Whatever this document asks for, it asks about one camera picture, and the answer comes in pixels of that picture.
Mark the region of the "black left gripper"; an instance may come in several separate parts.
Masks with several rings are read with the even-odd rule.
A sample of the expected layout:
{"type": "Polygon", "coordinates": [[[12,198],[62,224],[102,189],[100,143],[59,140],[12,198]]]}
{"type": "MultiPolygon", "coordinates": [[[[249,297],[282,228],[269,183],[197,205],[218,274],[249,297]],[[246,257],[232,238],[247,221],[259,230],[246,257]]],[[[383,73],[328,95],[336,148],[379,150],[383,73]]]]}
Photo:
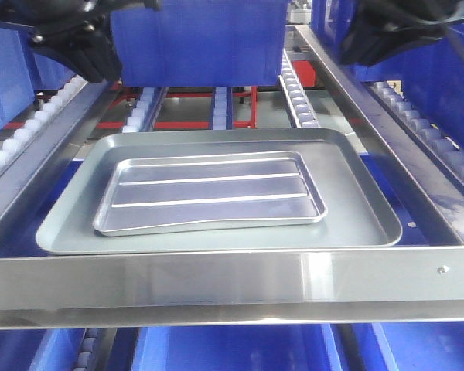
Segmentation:
{"type": "Polygon", "coordinates": [[[115,52],[110,14],[160,1],[0,1],[0,29],[22,31],[35,53],[66,66],[89,83],[117,81],[122,65],[115,52]]]}

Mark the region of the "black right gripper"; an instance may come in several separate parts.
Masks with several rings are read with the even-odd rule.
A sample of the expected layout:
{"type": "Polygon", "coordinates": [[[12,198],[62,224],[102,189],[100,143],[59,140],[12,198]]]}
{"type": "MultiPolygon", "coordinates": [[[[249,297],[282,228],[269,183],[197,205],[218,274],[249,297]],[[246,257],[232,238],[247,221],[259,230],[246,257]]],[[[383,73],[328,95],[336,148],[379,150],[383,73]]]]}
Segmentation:
{"type": "Polygon", "coordinates": [[[428,46],[464,23],[464,1],[356,1],[339,45],[345,65],[373,66],[410,49],[428,46]]]}

